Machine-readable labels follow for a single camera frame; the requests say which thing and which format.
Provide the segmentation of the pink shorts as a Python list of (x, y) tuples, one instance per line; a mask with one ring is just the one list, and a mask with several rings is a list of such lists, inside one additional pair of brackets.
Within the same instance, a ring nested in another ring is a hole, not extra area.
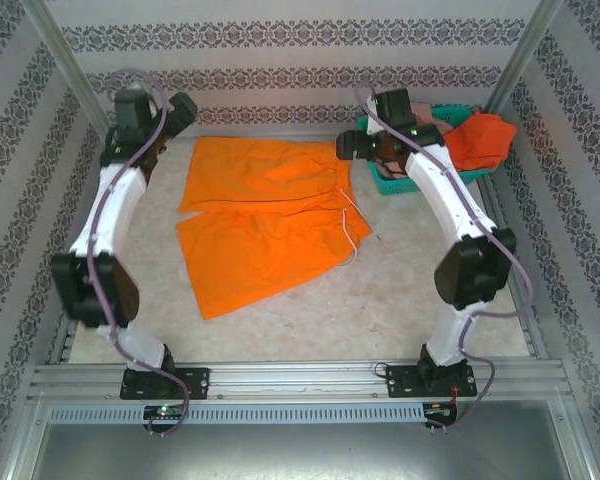
[[(432, 107), (426, 103), (412, 103), (411, 111), (416, 117), (417, 125), (435, 125), (441, 135), (450, 133), (454, 126), (447, 121), (435, 118)], [(406, 163), (412, 148), (386, 131), (378, 134), (379, 147), (373, 158), (379, 175), (386, 180), (398, 180), (408, 177)]]

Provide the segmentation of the red-orange shorts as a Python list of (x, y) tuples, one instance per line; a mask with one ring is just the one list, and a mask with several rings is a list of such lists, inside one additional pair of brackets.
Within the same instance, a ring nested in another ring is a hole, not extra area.
[(458, 171), (493, 170), (508, 157), (517, 132), (500, 115), (475, 113), (444, 140)]

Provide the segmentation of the light orange shorts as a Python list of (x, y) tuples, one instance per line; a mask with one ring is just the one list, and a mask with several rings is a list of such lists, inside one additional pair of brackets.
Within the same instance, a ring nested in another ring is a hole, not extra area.
[(179, 242), (205, 320), (355, 260), (372, 228), (330, 142), (200, 137)]

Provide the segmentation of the teal plastic basket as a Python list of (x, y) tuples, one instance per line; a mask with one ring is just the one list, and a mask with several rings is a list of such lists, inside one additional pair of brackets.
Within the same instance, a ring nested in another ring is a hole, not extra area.
[[(469, 107), (463, 105), (434, 106), (431, 108), (431, 115), (435, 120), (446, 122), (452, 127), (458, 127), (468, 120), (472, 114), (473, 111)], [(375, 182), (377, 191), (381, 195), (414, 193), (420, 191), (415, 182), (409, 178), (388, 180), (380, 175), (375, 163), (369, 162), (368, 167)], [(459, 176), (466, 185), (470, 185), (479, 178), (489, 175), (493, 172), (494, 169), (460, 171)]]

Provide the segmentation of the aluminium front mounting beam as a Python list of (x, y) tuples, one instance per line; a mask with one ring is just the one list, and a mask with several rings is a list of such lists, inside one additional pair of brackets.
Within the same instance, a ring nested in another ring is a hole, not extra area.
[[(488, 400), (567, 397), (572, 387), (560, 360), (502, 357)], [(209, 363), (211, 403), (344, 403), (387, 401), (386, 382), (372, 361)], [(122, 364), (42, 365), (25, 399), (58, 404), (118, 403)]]

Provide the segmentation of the grey metal front panel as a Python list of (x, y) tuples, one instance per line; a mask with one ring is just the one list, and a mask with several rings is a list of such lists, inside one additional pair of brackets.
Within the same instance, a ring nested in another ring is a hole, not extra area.
[(544, 416), (476, 418), (444, 434), (409, 424), (50, 425), (30, 480), (599, 480)]

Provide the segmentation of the aluminium left corner post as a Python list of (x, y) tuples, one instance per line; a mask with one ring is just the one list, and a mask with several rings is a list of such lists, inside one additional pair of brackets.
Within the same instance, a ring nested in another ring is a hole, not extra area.
[(102, 141), (110, 120), (45, 0), (19, 0)]

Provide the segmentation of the aluminium corner post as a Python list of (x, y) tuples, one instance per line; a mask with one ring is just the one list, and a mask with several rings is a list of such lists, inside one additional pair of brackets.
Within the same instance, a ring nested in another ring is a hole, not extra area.
[(102, 141), (110, 120), (45, 0), (19, 0)]
[(524, 73), (534, 51), (563, 5), (564, 0), (539, 0), (520, 41), (495, 85), (484, 111), (500, 114)]

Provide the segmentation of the aluminium right corner post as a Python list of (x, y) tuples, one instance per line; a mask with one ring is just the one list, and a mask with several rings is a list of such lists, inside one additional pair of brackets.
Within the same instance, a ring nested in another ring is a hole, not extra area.
[(564, 0), (539, 0), (520, 41), (495, 85), (484, 111), (500, 114), (524, 73), (534, 51), (563, 5)]

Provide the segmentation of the aluminium left side rail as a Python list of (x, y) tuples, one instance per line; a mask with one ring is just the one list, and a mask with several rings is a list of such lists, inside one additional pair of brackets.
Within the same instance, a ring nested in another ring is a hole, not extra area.
[(52, 337), (51, 347), (46, 360), (48, 365), (69, 362), (76, 332), (77, 322), (71, 320), (65, 312), (62, 312)]

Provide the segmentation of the aluminium right side rail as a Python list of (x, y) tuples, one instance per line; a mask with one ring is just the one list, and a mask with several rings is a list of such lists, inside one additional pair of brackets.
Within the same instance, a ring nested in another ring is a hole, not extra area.
[[(507, 226), (506, 216), (502, 212), (502, 208), (496, 195), (491, 177), (487, 176), (479, 179), (477, 184), (484, 202), (486, 213), (499, 226)], [(515, 267), (512, 268), (508, 283), (513, 303), (515, 307), (520, 310), (525, 305), (527, 291), (524, 281)], [(546, 350), (543, 336), (535, 317), (535, 310), (532, 307), (528, 307), (519, 316), (519, 321), (530, 355), (539, 360), (548, 360), (550, 355)]]

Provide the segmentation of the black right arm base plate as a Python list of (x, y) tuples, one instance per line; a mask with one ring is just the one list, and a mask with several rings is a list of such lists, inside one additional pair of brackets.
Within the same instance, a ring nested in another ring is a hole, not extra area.
[(390, 398), (474, 398), (478, 395), (472, 368), (466, 363), (451, 367), (394, 365), (386, 371)]

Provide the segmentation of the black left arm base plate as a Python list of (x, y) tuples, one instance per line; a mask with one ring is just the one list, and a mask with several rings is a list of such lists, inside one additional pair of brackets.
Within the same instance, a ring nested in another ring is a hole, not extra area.
[[(208, 368), (177, 368), (175, 376), (188, 389), (192, 400), (205, 400), (208, 395)], [(120, 387), (122, 400), (183, 400), (183, 389), (173, 380), (150, 371), (126, 369)]]

